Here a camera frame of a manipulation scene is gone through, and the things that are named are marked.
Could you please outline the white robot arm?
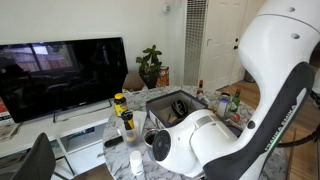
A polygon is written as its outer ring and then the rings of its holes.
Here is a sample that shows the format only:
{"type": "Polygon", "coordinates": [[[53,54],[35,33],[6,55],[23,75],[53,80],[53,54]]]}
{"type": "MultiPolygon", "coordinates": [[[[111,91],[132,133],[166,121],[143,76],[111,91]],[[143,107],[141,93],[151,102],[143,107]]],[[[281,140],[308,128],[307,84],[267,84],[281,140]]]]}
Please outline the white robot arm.
{"type": "Polygon", "coordinates": [[[310,56],[320,41],[320,0],[266,0],[239,42],[260,101],[237,136],[210,110],[160,130],[156,163],[187,177],[257,180],[267,158],[312,90],[310,56]]]}

